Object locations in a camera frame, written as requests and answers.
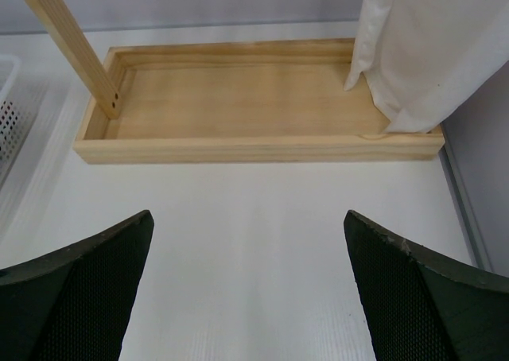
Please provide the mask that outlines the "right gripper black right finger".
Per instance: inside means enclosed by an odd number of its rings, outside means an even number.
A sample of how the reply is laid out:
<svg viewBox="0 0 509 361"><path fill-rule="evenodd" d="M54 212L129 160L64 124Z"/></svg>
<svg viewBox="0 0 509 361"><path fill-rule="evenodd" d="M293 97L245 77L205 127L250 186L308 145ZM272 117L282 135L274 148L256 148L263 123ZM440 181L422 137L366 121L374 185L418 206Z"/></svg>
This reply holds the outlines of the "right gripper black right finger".
<svg viewBox="0 0 509 361"><path fill-rule="evenodd" d="M353 210L344 233L377 360L506 360L508 279Z"/></svg>

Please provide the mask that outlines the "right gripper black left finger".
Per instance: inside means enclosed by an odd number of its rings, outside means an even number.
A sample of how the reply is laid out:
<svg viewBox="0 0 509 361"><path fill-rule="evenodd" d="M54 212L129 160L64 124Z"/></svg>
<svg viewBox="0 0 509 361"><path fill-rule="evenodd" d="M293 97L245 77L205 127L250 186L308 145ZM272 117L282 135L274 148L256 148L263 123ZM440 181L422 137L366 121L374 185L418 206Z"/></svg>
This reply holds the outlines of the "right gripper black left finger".
<svg viewBox="0 0 509 361"><path fill-rule="evenodd" d="M150 211L1 271L3 360L117 360L153 238Z"/></svg>

